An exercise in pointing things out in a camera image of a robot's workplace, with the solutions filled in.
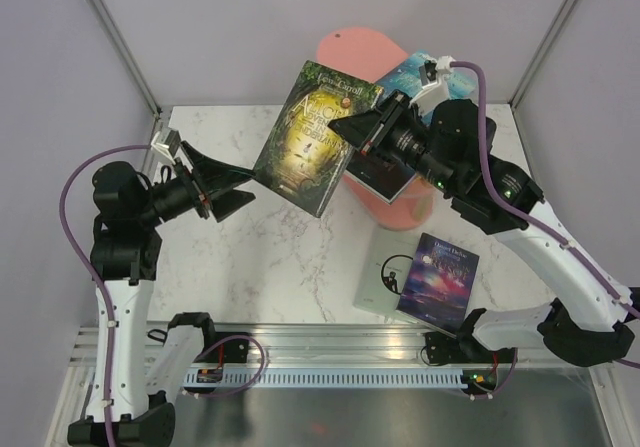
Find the marble tabletop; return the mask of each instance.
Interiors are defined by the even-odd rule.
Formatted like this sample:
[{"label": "marble tabletop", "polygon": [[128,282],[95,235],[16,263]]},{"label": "marble tabletop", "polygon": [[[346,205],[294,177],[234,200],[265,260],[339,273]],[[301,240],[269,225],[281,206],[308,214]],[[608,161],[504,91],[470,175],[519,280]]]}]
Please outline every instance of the marble tabletop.
[{"label": "marble tabletop", "polygon": [[[203,154],[252,168],[280,106],[175,107],[169,126]],[[508,105],[491,105],[493,153],[526,168]],[[375,221],[341,183],[321,219],[258,185],[256,200],[222,223],[194,212],[160,226],[163,247],[149,319],[207,311],[216,322],[384,323],[353,307]],[[438,194],[433,215],[415,231],[480,256],[470,309],[510,310],[552,293],[515,254],[460,219]]]}]

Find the pink plastic object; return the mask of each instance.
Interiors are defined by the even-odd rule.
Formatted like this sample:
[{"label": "pink plastic object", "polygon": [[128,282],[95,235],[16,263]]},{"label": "pink plastic object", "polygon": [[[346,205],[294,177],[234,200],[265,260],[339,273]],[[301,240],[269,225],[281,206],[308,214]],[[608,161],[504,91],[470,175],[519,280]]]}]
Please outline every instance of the pink plastic object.
[{"label": "pink plastic object", "polygon": [[[376,82],[409,55],[386,35],[366,27],[350,27],[327,35],[316,51],[316,60],[368,82]],[[411,230],[422,225],[433,211],[435,188],[414,180],[391,205],[354,180],[342,178],[364,207],[383,227]]]}]

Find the book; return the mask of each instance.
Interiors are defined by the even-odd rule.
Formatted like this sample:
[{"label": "book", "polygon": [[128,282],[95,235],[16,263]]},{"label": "book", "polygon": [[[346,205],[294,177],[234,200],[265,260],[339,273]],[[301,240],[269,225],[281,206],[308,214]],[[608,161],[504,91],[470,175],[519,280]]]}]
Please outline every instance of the book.
[{"label": "book", "polygon": [[370,110],[382,87],[307,61],[254,166],[256,180],[320,217],[353,149],[329,121]]},{"label": "book", "polygon": [[354,307],[392,320],[415,322],[398,312],[396,307],[418,241],[419,235],[415,232],[376,228],[354,297]]},{"label": "book", "polygon": [[[387,73],[378,82],[384,88],[381,98],[390,95],[394,90],[401,90],[413,97],[422,90],[420,66],[428,60],[437,60],[424,50],[411,54],[400,65]],[[454,72],[447,79],[451,99],[464,99],[475,90],[476,84],[469,77]],[[429,125],[432,112],[426,113],[422,121]],[[373,156],[365,156],[354,152],[347,174],[387,203],[392,203],[411,183],[415,173],[413,169],[400,163],[388,163]]]},{"label": "book", "polygon": [[455,334],[465,319],[479,257],[422,234],[397,310]]}]

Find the perforated metal strip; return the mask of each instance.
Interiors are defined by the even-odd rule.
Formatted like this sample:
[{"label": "perforated metal strip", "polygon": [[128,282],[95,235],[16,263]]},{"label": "perforated metal strip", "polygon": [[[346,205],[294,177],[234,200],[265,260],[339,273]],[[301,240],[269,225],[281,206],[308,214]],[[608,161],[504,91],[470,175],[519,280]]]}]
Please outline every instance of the perforated metal strip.
[{"label": "perforated metal strip", "polygon": [[[212,370],[191,368],[184,386],[233,388],[245,384],[256,372],[246,367],[225,367],[220,378]],[[252,388],[350,389],[459,389],[467,385],[459,369],[288,369],[267,368]]]}]

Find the gray floor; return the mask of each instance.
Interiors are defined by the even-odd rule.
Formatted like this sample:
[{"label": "gray floor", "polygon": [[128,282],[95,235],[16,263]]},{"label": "gray floor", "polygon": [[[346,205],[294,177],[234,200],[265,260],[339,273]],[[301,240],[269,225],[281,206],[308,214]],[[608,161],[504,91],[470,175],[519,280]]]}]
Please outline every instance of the gray floor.
[{"label": "gray floor", "polygon": [[493,401],[435,390],[254,389],[181,396],[181,447],[611,445],[587,377],[519,371]]}]

